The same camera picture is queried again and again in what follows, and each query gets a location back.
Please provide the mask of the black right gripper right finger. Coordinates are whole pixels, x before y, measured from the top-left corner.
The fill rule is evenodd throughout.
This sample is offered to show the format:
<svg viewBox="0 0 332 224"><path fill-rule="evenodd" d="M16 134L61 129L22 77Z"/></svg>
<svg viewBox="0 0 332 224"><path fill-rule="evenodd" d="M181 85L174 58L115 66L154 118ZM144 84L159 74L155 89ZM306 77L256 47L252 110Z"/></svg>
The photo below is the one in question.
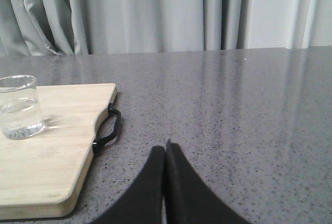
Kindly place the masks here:
<svg viewBox="0 0 332 224"><path fill-rule="evenodd" d="M177 143L165 153L167 223L248 223L203 182Z"/></svg>

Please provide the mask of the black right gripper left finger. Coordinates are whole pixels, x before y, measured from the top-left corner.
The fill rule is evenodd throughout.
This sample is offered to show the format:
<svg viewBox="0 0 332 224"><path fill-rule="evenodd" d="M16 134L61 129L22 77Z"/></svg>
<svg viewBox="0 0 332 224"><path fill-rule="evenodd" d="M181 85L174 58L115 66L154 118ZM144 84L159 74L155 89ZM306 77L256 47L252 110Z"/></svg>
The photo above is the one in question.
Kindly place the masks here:
<svg viewBox="0 0 332 224"><path fill-rule="evenodd" d="M152 147L130 187L92 223L161 223L164 159L164 148Z"/></svg>

